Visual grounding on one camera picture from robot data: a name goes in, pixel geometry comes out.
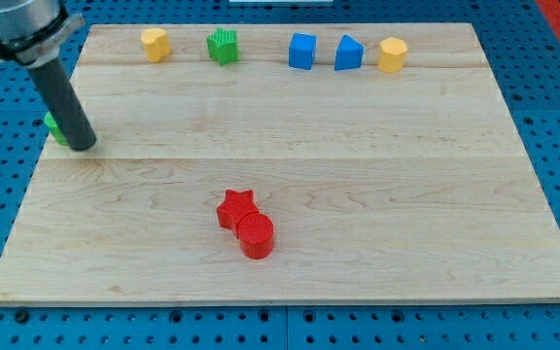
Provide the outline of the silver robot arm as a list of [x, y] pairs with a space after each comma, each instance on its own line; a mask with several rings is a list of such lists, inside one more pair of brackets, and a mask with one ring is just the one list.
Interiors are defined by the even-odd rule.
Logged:
[[59, 58], [60, 46], [84, 25], [61, 0], [0, 0], [0, 62], [40, 67]]

